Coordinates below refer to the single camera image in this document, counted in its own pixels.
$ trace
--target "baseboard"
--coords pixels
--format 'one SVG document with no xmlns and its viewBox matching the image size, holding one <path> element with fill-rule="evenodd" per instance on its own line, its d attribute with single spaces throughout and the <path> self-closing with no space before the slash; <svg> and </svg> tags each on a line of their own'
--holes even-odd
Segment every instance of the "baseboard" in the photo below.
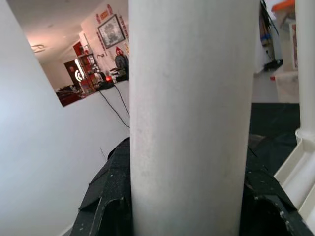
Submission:
<svg viewBox="0 0 315 236">
<path fill-rule="evenodd" d="M 59 234 L 58 236 L 68 236 L 71 233 L 73 224 L 69 225 L 61 234 Z"/>
<path fill-rule="evenodd" d="M 254 77 L 257 77 L 258 75 L 260 75 L 262 72 L 264 71 L 264 67 L 262 67 L 260 70 L 254 72 Z"/>
</svg>

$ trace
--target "red sign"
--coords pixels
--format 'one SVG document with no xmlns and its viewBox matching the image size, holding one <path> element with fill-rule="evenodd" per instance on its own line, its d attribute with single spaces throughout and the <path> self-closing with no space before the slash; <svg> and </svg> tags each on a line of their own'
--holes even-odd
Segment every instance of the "red sign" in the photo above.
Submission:
<svg viewBox="0 0 315 236">
<path fill-rule="evenodd" d="M 128 31 L 127 31 L 127 28 L 126 28 L 126 25 L 124 23 L 124 20 L 123 20 L 123 17 L 122 16 L 119 16 L 119 20 L 120 20 L 120 23 L 122 25 L 122 28 L 124 30 L 124 33 L 126 35 L 126 38 L 129 40 L 129 34 L 128 34 Z"/>
<path fill-rule="evenodd" d="M 101 21 L 100 21 L 100 17 L 99 17 L 99 15 L 98 14 L 96 14 L 96 20 L 97 20 L 97 22 L 100 24 L 101 23 Z"/>
<path fill-rule="evenodd" d="M 108 16 L 108 11 L 104 11 L 104 12 L 101 14 L 100 18 L 101 18 L 101 20 L 104 20 L 107 16 Z"/>
<path fill-rule="evenodd" d="M 113 9 L 112 9 L 112 7 L 109 4 L 107 5 L 107 8 L 109 10 L 109 14 L 113 15 Z"/>
</svg>

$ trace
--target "red decoration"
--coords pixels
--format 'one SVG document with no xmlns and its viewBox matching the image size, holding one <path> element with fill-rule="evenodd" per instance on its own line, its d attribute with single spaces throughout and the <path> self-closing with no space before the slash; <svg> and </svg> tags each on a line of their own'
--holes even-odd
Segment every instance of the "red decoration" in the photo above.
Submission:
<svg viewBox="0 0 315 236">
<path fill-rule="evenodd" d="M 113 80 L 113 77 L 111 77 L 110 75 L 106 76 L 106 81 L 112 81 L 112 80 Z"/>
<path fill-rule="evenodd" d="M 108 11 L 104 11 L 104 12 L 101 14 L 100 18 L 101 18 L 101 20 L 104 20 L 107 16 L 108 16 Z"/>
<path fill-rule="evenodd" d="M 96 20 L 97 20 L 97 22 L 98 22 L 99 24 L 101 23 L 101 20 L 100 20 L 100 17 L 99 17 L 98 14 L 96 14 Z"/>
<path fill-rule="evenodd" d="M 122 25 L 122 27 L 123 27 L 125 36 L 126 36 L 126 38 L 129 40 L 129 34 L 128 34 L 128 31 L 127 31 L 126 25 L 125 25 L 125 23 L 124 23 L 123 17 L 122 17 L 122 16 L 119 16 L 119 20 L 120 20 L 120 23 L 121 23 L 121 25 Z"/>
<path fill-rule="evenodd" d="M 124 52 L 119 47 L 116 47 L 116 54 L 117 55 L 123 55 Z"/>
<path fill-rule="evenodd" d="M 107 8 L 108 8 L 109 14 L 113 15 L 113 9 L 109 4 L 107 5 Z"/>
<path fill-rule="evenodd" d="M 75 51 L 75 53 L 76 53 L 77 56 L 80 56 L 80 55 L 83 54 L 83 52 L 81 52 L 81 49 L 82 49 L 82 44 L 81 44 L 81 42 L 78 42 L 77 44 L 75 44 L 75 45 L 73 46 L 73 49 L 74 49 L 74 51 Z"/>
</svg>

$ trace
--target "orange lid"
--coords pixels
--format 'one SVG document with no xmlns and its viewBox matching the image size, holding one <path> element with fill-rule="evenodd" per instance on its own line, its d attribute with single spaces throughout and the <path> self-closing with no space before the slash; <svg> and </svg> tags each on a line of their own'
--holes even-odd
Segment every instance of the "orange lid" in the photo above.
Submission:
<svg viewBox="0 0 315 236">
<path fill-rule="evenodd" d="M 275 12 L 275 11 L 283 10 L 283 9 L 291 7 L 291 6 L 295 6 L 295 0 L 282 1 L 282 2 L 274 5 L 271 10 L 273 12 Z"/>
</svg>

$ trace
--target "ceiling light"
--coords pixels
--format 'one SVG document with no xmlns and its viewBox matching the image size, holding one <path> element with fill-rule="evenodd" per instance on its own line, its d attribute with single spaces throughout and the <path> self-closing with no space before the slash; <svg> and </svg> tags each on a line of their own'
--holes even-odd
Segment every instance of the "ceiling light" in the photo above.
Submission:
<svg viewBox="0 0 315 236">
<path fill-rule="evenodd" d="M 36 44 L 36 45 L 31 46 L 31 48 L 33 49 L 34 53 L 41 53 L 46 50 L 43 44 Z"/>
</svg>

